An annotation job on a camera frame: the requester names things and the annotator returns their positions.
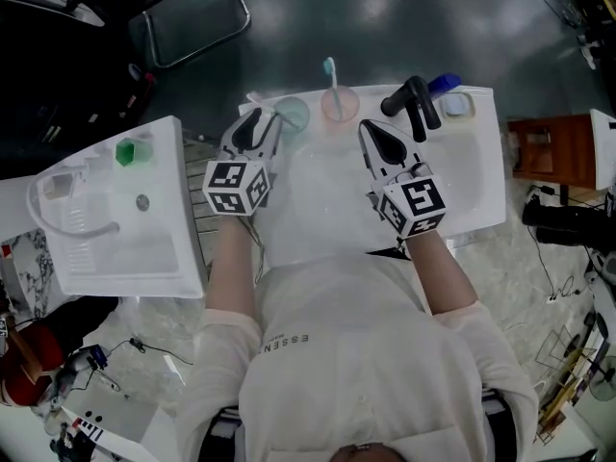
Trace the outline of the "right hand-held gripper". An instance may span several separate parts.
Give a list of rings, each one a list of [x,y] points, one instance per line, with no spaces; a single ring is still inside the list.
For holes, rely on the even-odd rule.
[[[447,212],[441,179],[421,160],[413,139],[390,123],[374,119],[362,120],[358,134],[367,167],[379,178],[369,192],[379,217],[402,240],[436,230]],[[385,176],[384,162],[412,163]]]

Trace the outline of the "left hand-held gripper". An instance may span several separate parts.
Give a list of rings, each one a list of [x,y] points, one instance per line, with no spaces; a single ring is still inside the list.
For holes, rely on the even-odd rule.
[[[267,204],[275,178],[271,169],[282,130],[281,115],[270,115],[261,152],[233,153],[253,149],[260,118],[260,111],[249,111],[238,118],[222,136],[223,149],[206,166],[202,191],[217,216],[252,216]]]

